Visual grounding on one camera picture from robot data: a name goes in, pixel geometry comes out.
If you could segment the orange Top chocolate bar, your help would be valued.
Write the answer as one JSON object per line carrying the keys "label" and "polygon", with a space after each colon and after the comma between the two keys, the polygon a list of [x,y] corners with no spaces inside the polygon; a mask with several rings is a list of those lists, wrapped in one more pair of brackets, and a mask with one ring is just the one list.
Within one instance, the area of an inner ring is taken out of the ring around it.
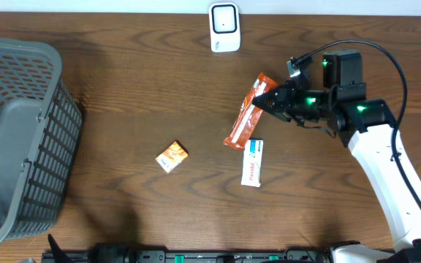
{"label": "orange Top chocolate bar", "polygon": [[230,135],[224,139],[223,144],[235,150],[244,150],[247,141],[253,134],[262,115],[262,110],[253,104],[253,100],[268,91],[278,87],[278,83],[260,72],[250,91],[244,98],[240,112],[235,120]]}

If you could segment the white blue toothpaste box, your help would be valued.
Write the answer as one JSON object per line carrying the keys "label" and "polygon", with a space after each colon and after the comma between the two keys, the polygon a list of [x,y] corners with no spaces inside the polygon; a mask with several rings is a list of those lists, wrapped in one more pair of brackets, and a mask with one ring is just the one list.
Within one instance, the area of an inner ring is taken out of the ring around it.
{"label": "white blue toothpaste box", "polygon": [[242,186],[257,188],[261,186],[260,174],[263,145],[264,142],[262,140],[247,141],[243,152]]}

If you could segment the orange small box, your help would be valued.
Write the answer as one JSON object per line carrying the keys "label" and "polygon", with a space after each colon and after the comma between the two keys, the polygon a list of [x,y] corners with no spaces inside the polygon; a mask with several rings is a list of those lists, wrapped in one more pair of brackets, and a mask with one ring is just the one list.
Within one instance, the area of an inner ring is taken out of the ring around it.
{"label": "orange small box", "polygon": [[183,147],[179,141],[174,141],[168,148],[160,153],[155,160],[167,174],[170,174],[188,156],[189,154],[185,147]]}

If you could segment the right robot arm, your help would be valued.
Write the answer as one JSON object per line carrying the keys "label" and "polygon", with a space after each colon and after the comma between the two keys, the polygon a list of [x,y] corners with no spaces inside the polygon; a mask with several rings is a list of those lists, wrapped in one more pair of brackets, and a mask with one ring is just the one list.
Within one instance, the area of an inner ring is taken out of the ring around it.
{"label": "right robot arm", "polygon": [[383,99],[367,99],[363,63],[357,50],[323,55],[324,90],[306,76],[311,58],[288,61],[290,79],[253,100],[254,106],[286,122],[304,126],[326,121],[325,132],[339,136],[366,173],[392,235],[392,253],[359,242],[332,245],[317,262],[421,262],[421,180]]}

